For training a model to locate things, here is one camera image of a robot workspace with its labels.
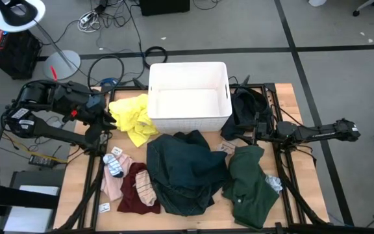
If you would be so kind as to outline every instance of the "yellow cloth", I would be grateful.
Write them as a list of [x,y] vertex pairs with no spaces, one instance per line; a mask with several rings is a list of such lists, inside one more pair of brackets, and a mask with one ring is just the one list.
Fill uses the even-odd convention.
[[149,136],[158,134],[147,113],[148,95],[119,99],[109,103],[109,111],[116,120],[116,127],[128,132],[136,147],[147,142]]

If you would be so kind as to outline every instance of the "black box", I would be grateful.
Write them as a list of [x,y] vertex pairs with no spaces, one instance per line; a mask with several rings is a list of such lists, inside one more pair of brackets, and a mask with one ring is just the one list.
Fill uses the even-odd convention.
[[41,48],[38,39],[28,30],[0,30],[0,68],[13,79],[30,79]]
[[187,12],[190,10],[190,0],[140,0],[143,16]]

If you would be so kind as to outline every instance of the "pink cloth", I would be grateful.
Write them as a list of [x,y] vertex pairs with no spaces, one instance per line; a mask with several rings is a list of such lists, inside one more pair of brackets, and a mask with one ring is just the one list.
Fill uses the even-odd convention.
[[120,199],[123,196],[121,192],[123,178],[128,174],[131,164],[134,163],[133,159],[124,153],[122,153],[120,156],[115,155],[115,158],[121,164],[123,169],[123,177],[113,177],[109,172],[108,166],[105,166],[103,168],[104,173],[101,185],[101,191],[103,191],[109,197],[111,202]]

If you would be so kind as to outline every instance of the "basket handle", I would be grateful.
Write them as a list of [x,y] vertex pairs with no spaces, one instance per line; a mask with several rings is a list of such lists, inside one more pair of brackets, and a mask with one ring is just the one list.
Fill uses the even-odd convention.
[[227,92],[228,92],[228,90],[230,90],[230,89],[229,89],[229,85],[228,85],[228,84],[226,84],[226,85],[225,85],[225,91],[226,91],[226,99],[228,99],[228,98],[229,98],[229,96],[227,95]]

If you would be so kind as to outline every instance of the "maroon shirt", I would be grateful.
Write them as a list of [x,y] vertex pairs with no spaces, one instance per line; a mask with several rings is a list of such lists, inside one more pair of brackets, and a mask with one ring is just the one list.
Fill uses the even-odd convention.
[[148,212],[153,212],[156,214],[160,213],[161,205],[158,200],[155,201],[152,207],[148,207],[146,204],[142,203],[140,197],[138,196],[138,192],[136,191],[136,174],[146,169],[147,165],[145,165],[145,163],[134,162],[131,165],[129,168],[129,173],[123,178],[123,184],[121,187],[123,198],[118,206],[118,211],[124,213],[138,213],[141,215]]

